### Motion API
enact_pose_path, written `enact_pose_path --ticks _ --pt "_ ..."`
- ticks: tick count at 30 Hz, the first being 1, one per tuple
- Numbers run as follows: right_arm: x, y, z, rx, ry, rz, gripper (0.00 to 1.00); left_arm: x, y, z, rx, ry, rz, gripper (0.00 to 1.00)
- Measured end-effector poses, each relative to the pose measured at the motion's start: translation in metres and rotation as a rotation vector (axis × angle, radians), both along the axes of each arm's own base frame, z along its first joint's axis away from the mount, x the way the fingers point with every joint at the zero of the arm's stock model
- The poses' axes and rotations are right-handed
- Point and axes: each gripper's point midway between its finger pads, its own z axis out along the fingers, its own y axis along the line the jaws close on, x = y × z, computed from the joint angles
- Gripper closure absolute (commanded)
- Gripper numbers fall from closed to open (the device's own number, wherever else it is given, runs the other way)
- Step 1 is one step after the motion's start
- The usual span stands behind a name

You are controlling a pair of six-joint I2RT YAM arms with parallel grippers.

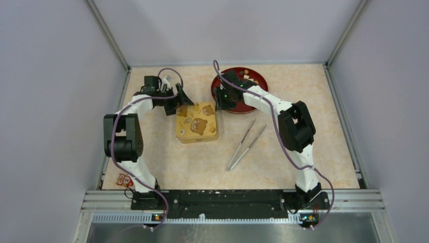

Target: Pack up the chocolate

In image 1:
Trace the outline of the red round tray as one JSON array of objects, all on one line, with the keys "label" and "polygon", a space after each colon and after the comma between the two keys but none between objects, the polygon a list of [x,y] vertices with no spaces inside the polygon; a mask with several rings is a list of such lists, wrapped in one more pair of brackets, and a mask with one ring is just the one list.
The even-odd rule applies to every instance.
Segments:
[{"label": "red round tray", "polygon": [[[249,71],[248,74],[244,74],[244,70],[246,70],[246,69]],[[232,67],[232,68],[225,69],[225,70],[221,71],[220,75],[217,75],[213,79],[212,84],[211,84],[211,95],[212,95],[213,99],[214,99],[214,87],[219,86],[220,82],[221,82],[220,80],[218,80],[218,76],[220,78],[222,78],[222,74],[225,73],[225,72],[227,72],[227,71],[236,71],[240,78],[248,79],[248,80],[251,80],[251,81],[253,81],[253,82],[256,83],[256,86],[253,86],[253,87],[251,87],[251,88],[249,88],[249,89],[246,90],[246,89],[242,89],[242,88],[240,88],[240,87],[238,87],[238,86],[230,83],[226,79],[223,79],[225,82],[227,82],[231,86],[233,86],[233,87],[235,87],[235,88],[237,88],[239,90],[242,90],[244,92],[244,94],[243,94],[244,98],[245,98],[245,95],[252,94],[252,93],[255,92],[252,89],[254,87],[258,87],[258,88],[260,88],[260,89],[262,89],[264,91],[268,91],[269,90],[268,84],[267,84],[265,78],[261,74],[259,74],[258,72],[254,71],[254,70],[252,70],[250,68],[246,68],[246,67]],[[251,105],[247,104],[245,101],[244,101],[244,103],[246,105],[250,106],[252,108],[252,110],[250,110],[250,111],[227,111],[227,112],[234,113],[234,114],[247,114],[247,113],[251,113],[251,112],[255,111],[254,107],[252,107]]]}]

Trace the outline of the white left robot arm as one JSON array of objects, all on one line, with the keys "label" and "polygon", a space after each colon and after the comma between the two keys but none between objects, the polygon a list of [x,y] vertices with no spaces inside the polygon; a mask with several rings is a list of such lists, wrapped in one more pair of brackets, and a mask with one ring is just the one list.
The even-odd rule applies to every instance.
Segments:
[{"label": "white left robot arm", "polygon": [[165,78],[145,76],[143,86],[124,108],[103,117],[106,156],[131,177],[135,192],[144,193],[143,203],[150,209],[160,207],[162,195],[142,157],[144,141],[140,120],[156,106],[163,107],[166,115],[174,115],[180,106],[193,104],[184,92],[182,81],[171,87]]}]

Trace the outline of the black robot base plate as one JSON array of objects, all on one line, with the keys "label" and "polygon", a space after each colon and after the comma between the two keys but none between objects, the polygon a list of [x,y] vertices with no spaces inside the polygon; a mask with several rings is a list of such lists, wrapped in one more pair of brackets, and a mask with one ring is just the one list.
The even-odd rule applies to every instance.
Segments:
[{"label": "black robot base plate", "polygon": [[169,190],[133,193],[131,209],[160,211],[167,219],[283,219],[299,212],[326,210],[329,199],[321,192],[307,201],[296,191],[270,190]]}]

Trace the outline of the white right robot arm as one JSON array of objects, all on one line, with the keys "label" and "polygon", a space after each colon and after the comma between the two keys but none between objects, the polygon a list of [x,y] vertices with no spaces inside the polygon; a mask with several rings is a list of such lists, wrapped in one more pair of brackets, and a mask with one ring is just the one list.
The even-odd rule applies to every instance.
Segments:
[{"label": "white right robot arm", "polygon": [[311,208],[321,193],[321,184],[313,160],[316,129],[306,104],[277,98],[256,83],[240,79],[233,70],[218,73],[218,78],[221,86],[213,90],[218,110],[231,110],[242,102],[272,117],[281,148],[297,170],[296,201],[304,209]]}]

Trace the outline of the gold box lid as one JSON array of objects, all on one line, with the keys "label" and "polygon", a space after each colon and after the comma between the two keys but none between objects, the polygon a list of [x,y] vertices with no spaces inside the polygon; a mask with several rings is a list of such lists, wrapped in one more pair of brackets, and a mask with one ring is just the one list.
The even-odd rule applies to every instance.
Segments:
[{"label": "gold box lid", "polygon": [[176,137],[213,136],[218,133],[216,107],[213,102],[195,103],[176,109]]}]

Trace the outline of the gold chocolate box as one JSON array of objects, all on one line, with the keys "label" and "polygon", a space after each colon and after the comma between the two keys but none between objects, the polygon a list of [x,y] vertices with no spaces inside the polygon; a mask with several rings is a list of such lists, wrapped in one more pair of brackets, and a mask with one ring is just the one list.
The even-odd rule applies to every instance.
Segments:
[{"label": "gold chocolate box", "polygon": [[201,143],[201,142],[211,142],[217,140],[219,137],[218,134],[213,136],[196,136],[196,137],[187,137],[187,136],[178,136],[178,140],[182,144],[191,144],[191,143]]}]

